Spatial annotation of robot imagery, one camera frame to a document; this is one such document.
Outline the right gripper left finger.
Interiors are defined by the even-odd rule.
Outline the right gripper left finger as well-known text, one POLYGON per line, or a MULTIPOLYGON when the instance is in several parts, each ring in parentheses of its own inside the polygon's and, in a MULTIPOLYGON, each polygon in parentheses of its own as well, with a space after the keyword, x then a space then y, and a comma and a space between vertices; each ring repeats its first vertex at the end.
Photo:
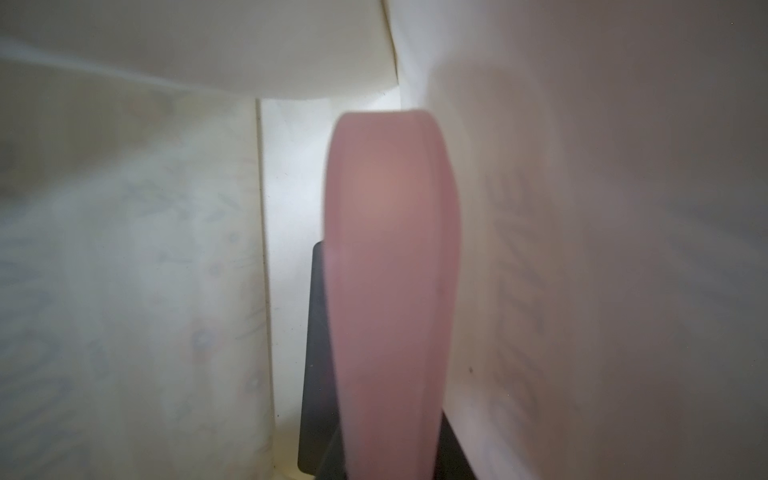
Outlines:
POLYGON ((343 438, 340 428, 337 428, 325 450, 315 480, 346 480, 345 455, 343 438))

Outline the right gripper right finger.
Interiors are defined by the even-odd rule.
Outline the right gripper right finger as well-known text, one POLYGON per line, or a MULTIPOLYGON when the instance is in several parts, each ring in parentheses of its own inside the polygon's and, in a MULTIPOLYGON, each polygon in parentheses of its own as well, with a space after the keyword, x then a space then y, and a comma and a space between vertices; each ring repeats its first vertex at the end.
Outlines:
POLYGON ((441 418, 433 479, 477 479, 445 413, 441 418))

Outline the black case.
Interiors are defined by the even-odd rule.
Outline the black case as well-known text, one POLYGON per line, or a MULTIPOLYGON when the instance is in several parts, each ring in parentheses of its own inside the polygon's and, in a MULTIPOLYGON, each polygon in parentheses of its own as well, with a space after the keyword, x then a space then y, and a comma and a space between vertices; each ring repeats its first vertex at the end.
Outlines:
POLYGON ((305 372, 297 465, 315 477, 334 431, 340 428, 323 268, 323 244, 312 248, 305 372))

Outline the translucent pink case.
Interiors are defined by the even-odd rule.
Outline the translucent pink case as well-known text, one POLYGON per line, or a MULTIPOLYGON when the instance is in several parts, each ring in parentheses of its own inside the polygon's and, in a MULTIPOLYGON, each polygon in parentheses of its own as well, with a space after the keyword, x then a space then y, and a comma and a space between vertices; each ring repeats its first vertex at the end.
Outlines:
POLYGON ((429 479, 461 245, 457 185, 433 116, 342 115, 328 151, 323 222, 347 476, 429 479))

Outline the cream canvas tote bag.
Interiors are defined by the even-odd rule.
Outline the cream canvas tote bag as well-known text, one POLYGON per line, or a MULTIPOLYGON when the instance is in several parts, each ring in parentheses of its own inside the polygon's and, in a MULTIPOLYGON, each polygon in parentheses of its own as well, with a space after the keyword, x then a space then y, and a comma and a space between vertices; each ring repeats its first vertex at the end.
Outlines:
POLYGON ((5 1, 1 475, 288 479, 347 112, 461 201, 479 479, 767 475, 763 1, 5 1))

